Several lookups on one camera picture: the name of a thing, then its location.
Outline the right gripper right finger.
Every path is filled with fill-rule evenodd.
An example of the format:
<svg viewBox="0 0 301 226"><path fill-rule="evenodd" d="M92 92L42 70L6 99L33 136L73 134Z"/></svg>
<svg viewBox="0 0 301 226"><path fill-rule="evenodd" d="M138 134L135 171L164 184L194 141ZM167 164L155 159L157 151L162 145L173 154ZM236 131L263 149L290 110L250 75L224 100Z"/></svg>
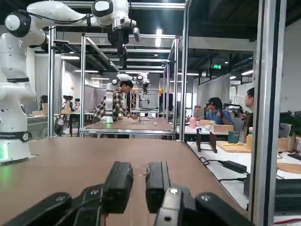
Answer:
<svg viewBox="0 0 301 226"><path fill-rule="evenodd" d="M146 202L156 226L251 226L252 222L211 192L195 197L173 186L167 162L152 162L146 173Z"/></svg>

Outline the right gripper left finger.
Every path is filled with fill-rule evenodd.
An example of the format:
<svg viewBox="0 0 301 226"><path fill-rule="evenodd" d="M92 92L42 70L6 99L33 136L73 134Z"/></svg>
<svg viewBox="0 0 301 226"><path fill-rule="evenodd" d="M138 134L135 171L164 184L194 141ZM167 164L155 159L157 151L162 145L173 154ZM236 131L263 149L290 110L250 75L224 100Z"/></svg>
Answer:
<svg viewBox="0 0 301 226"><path fill-rule="evenodd" d="M6 226L104 226L109 214L122 214L134 175L129 162L115 161L105 182L86 187L79 196L51 194L5 223Z"/></svg>

